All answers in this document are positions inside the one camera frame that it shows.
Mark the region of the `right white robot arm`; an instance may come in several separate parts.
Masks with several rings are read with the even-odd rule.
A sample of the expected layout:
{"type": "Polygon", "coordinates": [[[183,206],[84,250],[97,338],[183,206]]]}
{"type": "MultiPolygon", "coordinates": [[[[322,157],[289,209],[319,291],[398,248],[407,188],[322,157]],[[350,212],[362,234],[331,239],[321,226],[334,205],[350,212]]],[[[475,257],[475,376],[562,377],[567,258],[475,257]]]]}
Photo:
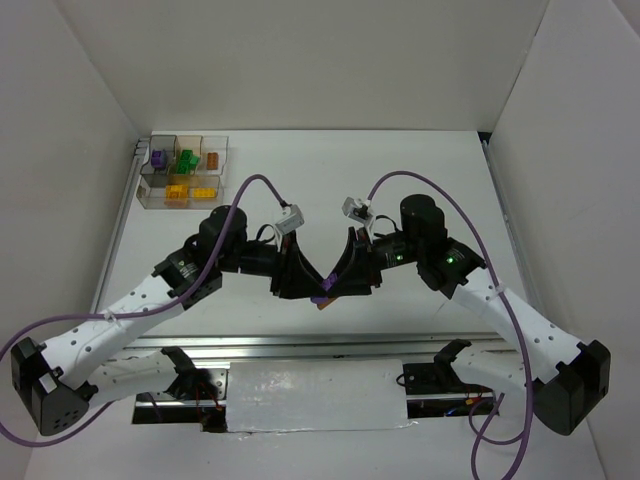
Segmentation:
{"type": "Polygon", "coordinates": [[[528,356],[523,366],[495,371],[478,364],[469,343],[453,342],[441,353],[446,373],[464,383],[532,388],[533,413],[550,430],[568,436],[607,395],[611,354],[599,341],[589,344],[562,331],[513,291],[494,281],[488,263],[450,237],[443,211],[428,195],[400,203],[401,226],[380,238],[367,201],[347,198],[342,211],[361,223],[325,281],[330,299],[370,294],[386,269],[415,264],[435,292],[473,312],[503,340],[528,356]]]}

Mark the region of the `purple brown green lego stack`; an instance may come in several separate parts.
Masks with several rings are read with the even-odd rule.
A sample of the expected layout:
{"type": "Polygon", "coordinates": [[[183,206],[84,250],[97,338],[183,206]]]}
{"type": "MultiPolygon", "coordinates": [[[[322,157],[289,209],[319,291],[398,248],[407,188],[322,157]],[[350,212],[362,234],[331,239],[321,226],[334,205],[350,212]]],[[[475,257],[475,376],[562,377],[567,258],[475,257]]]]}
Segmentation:
{"type": "MultiPolygon", "coordinates": [[[[325,293],[327,293],[332,288],[336,280],[337,280],[337,275],[335,273],[331,273],[326,279],[323,280],[321,286],[325,293]]],[[[310,300],[317,307],[318,303],[328,298],[329,298],[328,296],[314,296],[314,297],[311,297],[310,300]]]]}

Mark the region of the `yellow orange rounded lego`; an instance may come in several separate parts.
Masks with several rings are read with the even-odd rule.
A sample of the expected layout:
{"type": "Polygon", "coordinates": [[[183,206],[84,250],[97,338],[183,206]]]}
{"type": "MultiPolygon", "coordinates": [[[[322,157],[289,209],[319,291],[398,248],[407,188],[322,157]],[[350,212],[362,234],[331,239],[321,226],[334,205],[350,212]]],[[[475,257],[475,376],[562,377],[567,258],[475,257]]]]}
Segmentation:
{"type": "Polygon", "coordinates": [[[165,203],[185,204],[189,198],[189,187],[187,185],[167,185],[165,187],[165,203]]]}

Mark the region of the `green lego top piece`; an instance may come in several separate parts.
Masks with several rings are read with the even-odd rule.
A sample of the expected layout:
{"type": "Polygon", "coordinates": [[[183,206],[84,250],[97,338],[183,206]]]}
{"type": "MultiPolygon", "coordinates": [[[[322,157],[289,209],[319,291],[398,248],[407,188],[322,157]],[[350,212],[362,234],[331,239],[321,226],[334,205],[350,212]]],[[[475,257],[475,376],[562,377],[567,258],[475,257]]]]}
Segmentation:
{"type": "Polygon", "coordinates": [[[189,160],[189,168],[196,169],[199,165],[200,157],[196,155],[192,155],[189,160]]]}

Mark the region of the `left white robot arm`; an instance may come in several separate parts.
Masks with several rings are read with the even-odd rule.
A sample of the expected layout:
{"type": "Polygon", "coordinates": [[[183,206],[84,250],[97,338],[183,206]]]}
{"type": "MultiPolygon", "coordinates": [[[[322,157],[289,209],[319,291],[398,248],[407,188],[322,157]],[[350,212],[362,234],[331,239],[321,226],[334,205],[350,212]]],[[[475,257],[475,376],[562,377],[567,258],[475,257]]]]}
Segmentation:
{"type": "Polygon", "coordinates": [[[267,277],[271,292],[283,299],[322,296],[322,279],[297,244],[295,231],[303,223],[299,207],[286,205],[273,226],[274,239],[249,239],[246,214],[220,206],[119,301],[42,343],[17,341],[10,350],[12,383],[39,433],[54,444],[90,409],[140,393],[217,400],[209,371],[178,346],[146,356],[116,355],[218,291],[225,272],[267,277]]]}

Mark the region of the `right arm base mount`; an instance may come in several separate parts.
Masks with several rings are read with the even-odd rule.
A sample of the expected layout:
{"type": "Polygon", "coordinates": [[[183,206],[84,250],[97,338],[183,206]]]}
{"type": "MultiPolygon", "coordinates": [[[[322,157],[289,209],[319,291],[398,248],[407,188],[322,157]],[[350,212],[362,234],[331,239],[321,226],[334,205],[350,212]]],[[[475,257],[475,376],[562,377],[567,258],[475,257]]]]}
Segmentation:
{"type": "Polygon", "coordinates": [[[471,347],[468,340],[449,342],[426,363],[403,365],[396,384],[405,391],[409,419],[486,415],[496,396],[485,386],[461,381],[453,361],[471,347]]]}

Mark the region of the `purple flower lego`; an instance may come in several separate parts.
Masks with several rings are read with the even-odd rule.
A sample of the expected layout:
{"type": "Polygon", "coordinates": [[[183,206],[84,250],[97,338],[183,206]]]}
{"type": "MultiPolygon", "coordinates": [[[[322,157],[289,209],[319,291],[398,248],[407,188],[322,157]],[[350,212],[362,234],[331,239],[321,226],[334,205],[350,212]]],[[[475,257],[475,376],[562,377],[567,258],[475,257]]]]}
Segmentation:
{"type": "Polygon", "coordinates": [[[164,149],[154,149],[150,155],[150,165],[154,170],[163,170],[167,166],[167,153],[164,149]]]}

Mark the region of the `green square lego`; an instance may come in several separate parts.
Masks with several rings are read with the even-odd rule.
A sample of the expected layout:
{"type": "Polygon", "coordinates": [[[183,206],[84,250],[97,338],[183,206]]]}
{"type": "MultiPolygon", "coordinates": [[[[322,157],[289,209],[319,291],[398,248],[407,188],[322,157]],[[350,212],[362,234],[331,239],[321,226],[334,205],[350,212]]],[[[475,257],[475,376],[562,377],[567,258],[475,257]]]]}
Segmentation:
{"type": "Polygon", "coordinates": [[[189,168],[189,163],[180,163],[178,162],[176,164],[176,168],[175,168],[175,175],[191,175],[192,174],[192,170],[189,168]]]}

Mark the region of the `green sloped lego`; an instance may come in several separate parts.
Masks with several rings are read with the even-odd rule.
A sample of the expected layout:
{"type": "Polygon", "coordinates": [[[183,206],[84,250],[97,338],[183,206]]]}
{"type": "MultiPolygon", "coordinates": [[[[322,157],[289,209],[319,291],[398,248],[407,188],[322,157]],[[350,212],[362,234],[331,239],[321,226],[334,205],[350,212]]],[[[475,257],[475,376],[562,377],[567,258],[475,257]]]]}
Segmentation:
{"type": "Polygon", "coordinates": [[[179,162],[180,163],[190,163],[193,159],[195,158],[195,155],[193,153],[192,150],[182,150],[180,157],[179,157],[179,162]]]}

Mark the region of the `yellow rectangular lego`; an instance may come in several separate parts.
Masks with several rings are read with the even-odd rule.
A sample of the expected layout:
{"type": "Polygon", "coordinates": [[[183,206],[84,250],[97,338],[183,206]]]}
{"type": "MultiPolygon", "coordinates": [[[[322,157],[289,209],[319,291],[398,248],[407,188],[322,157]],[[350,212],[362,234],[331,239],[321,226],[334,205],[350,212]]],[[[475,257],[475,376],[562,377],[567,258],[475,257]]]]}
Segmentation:
{"type": "Polygon", "coordinates": [[[193,188],[191,197],[195,200],[211,200],[217,197],[217,190],[211,187],[193,188]]]}

